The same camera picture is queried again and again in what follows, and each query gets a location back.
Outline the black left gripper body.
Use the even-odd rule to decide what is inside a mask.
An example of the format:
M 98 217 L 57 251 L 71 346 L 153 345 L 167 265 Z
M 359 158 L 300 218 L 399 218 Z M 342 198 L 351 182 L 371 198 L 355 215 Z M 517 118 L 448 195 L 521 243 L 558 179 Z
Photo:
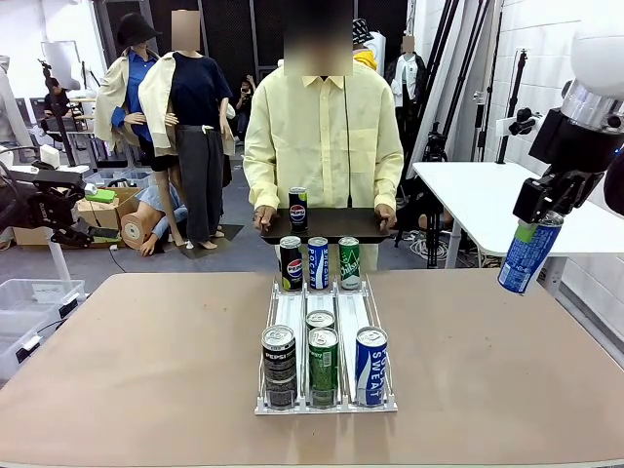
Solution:
M 47 227 L 61 235 L 85 235 L 86 221 L 75 213 L 85 198 L 82 176 L 39 170 L 36 174 L 1 169 L 1 230 Z

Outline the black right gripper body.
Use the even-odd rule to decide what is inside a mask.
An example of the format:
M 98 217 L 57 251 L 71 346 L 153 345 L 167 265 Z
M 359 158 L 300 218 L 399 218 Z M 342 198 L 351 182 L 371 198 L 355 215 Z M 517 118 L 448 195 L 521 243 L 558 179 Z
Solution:
M 560 109 L 542 120 L 528 154 L 554 173 L 604 173 L 619 149 L 619 133 L 590 130 L 574 124 Z

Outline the person's left hand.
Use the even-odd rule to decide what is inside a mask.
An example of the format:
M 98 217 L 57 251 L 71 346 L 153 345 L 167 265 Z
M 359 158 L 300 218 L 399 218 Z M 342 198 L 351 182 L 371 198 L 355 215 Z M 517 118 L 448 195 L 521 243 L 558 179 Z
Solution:
M 397 222 L 395 210 L 388 205 L 377 205 L 375 207 L 375 214 L 378 218 L 380 231 L 388 231 L 389 229 L 392 229 Z

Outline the person's right hand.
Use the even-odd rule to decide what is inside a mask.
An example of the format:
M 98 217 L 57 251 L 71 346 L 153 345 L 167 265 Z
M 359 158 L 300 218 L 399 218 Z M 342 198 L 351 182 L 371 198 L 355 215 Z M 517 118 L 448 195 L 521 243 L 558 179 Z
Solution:
M 253 225 L 259 231 L 268 231 L 271 227 L 273 219 L 276 217 L 277 211 L 270 206 L 259 206 L 254 210 Z

